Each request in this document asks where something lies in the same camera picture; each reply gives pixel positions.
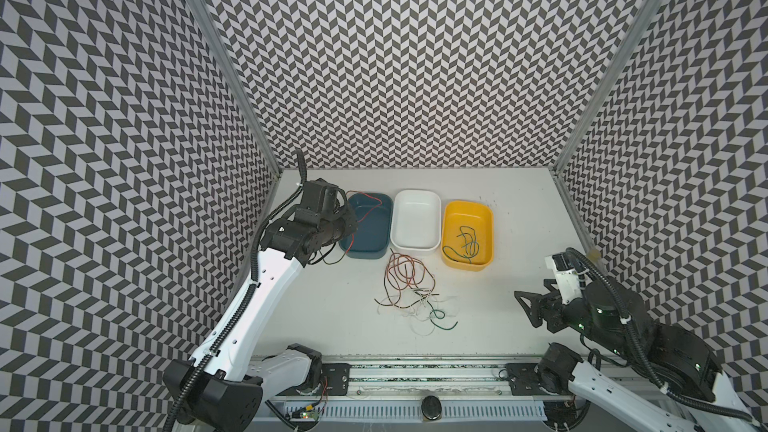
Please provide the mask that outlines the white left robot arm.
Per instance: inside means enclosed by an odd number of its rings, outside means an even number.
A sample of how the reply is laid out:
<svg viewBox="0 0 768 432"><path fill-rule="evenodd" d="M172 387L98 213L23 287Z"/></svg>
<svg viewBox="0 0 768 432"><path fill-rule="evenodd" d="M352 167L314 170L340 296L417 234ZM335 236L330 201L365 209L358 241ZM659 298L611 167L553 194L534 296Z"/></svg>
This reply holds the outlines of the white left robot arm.
<svg viewBox="0 0 768 432"><path fill-rule="evenodd" d="M290 389L321 387L322 355L300 344L250 366L256 345L280 299L323 248L352 236L358 220L346 193L323 179L310 180L296 153L296 190L260 223L250 272L219 323L187 360L163 373L173 397L163 428L201 421L217 431L243 431L262 406Z"/></svg>

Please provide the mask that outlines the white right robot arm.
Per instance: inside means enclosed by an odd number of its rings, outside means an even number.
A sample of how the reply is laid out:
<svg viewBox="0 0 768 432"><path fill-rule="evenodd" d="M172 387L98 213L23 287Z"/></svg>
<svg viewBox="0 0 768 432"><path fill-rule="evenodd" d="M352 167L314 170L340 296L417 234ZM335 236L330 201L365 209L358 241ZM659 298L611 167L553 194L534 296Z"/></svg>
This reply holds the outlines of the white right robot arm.
<svg viewBox="0 0 768 432"><path fill-rule="evenodd" d="M653 319L642 297L569 247L545 260L553 276L546 293L514 294L530 324L551 333L572 329L586 355L551 343L531 366L508 364L513 395L548 395L551 431L573 431L593 406L636 431L764 431L739 398L714 351L699 336ZM648 380L684 415L677 416L609 378L611 363Z"/></svg>

